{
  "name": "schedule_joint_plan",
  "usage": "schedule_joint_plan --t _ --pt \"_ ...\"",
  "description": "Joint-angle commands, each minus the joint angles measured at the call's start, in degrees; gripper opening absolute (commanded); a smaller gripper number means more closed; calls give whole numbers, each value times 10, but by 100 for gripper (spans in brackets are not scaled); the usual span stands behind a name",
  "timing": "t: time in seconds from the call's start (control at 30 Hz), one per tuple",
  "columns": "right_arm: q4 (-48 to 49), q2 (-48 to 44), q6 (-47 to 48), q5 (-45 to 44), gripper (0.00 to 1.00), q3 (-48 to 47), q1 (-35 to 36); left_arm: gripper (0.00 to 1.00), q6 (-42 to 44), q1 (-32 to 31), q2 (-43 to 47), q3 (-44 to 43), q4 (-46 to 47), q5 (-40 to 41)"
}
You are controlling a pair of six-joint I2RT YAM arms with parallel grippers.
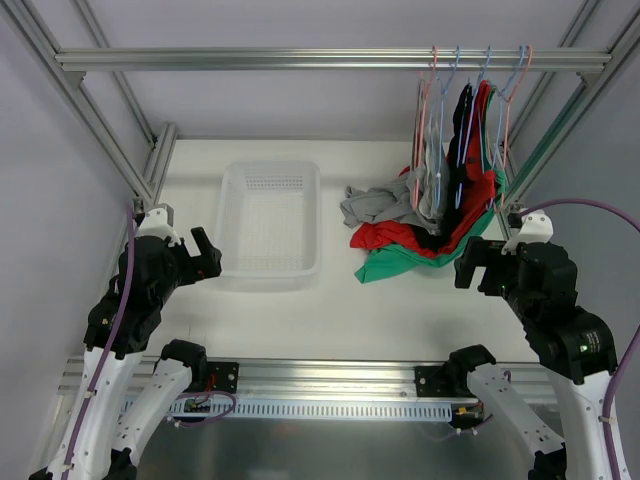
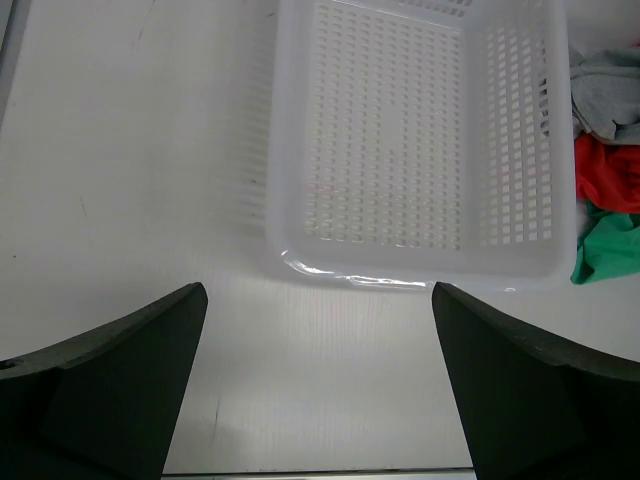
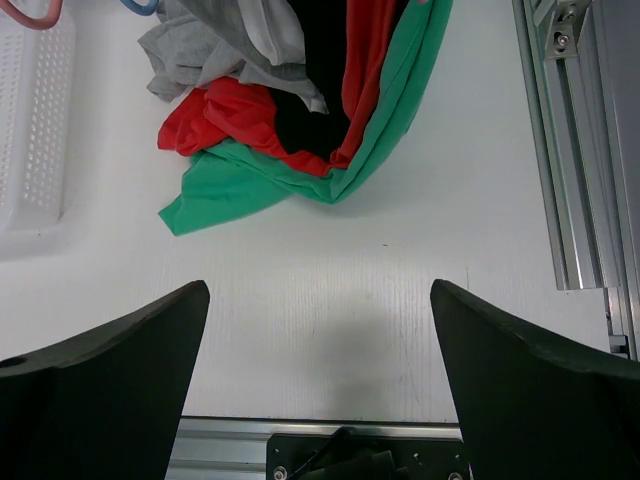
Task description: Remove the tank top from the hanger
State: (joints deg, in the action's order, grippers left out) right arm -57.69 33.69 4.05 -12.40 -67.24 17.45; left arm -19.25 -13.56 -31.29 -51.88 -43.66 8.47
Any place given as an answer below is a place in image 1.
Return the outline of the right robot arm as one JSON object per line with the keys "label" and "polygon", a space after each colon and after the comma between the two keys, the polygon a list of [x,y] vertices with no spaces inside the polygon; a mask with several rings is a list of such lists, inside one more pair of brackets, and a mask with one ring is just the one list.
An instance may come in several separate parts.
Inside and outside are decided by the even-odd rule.
{"label": "right robot arm", "polygon": [[577,304],[577,266],[552,243],[518,245],[472,238],[455,262],[458,289],[475,270],[478,290],[502,298],[521,322],[525,339],[551,384],[561,417],[555,433],[515,391],[482,345],[450,354],[443,370],[456,395],[473,395],[529,459],[531,479],[627,479],[619,427],[613,418],[615,382],[623,369],[613,335]]}

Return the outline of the grey tank top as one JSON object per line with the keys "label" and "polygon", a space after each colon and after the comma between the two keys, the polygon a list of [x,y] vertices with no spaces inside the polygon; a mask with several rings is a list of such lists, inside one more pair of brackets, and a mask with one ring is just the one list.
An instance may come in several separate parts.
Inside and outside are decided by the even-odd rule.
{"label": "grey tank top", "polygon": [[441,234],[441,224],[447,207],[446,187],[449,180],[449,167],[447,166],[446,153],[442,171],[442,199],[438,212],[432,208],[431,193],[432,170],[425,163],[425,143],[423,158],[420,168],[417,170],[421,179],[419,206],[412,207],[412,194],[414,193],[414,177],[412,172],[412,157],[414,151],[414,132],[412,143],[412,155],[409,171],[400,175],[398,179],[382,185],[374,186],[368,190],[359,190],[352,186],[345,189],[345,199],[340,203],[343,214],[343,223],[354,228],[360,224],[377,224],[383,221],[396,221],[402,224],[421,227],[432,235]]}

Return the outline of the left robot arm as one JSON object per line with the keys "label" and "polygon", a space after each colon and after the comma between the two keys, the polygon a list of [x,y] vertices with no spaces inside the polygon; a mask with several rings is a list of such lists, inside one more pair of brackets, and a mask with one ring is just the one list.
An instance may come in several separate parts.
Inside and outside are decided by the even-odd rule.
{"label": "left robot arm", "polygon": [[169,236],[129,237],[118,274],[88,316],[81,383],[60,445],[32,478],[135,478],[142,453],[171,405],[182,393],[204,389],[205,348],[173,340],[163,347],[133,405],[121,409],[170,296],[222,272],[221,253],[204,229],[195,227],[191,235],[199,249],[196,256]]}

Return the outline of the white tank top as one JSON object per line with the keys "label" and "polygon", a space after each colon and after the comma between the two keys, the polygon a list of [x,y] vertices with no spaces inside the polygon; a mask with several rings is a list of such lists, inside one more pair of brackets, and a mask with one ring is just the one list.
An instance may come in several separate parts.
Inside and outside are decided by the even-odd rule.
{"label": "white tank top", "polygon": [[442,139],[445,107],[446,96],[438,89],[435,98],[429,101],[427,124],[424,128],[425,163],[433,172],[444,162],[445,157]]}

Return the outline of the light blue hanger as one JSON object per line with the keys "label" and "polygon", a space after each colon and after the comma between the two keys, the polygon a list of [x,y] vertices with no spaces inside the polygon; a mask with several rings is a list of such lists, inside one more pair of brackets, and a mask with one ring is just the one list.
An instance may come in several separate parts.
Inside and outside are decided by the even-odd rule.
{"label": "light blue hanger", "polygon": [[444,128],[444,110],[445,103],[448,96],[450,84],[455,77],[460,61],[460,46],[455,49],[455,60],[451,64],[451,73],[446,81],[443,81],[439,75],[436,75],[436,79],[439,85],[439,99],[436,102],[436,114],[435,125],[430,130],[430,147],[431,147],[431,160],[432,160],[432,180],[430,185],[432,187],[431,200],[432,208],[435,212],[439,211],[441,199],[442,199],[442,184],[443,184],[443,128]]}

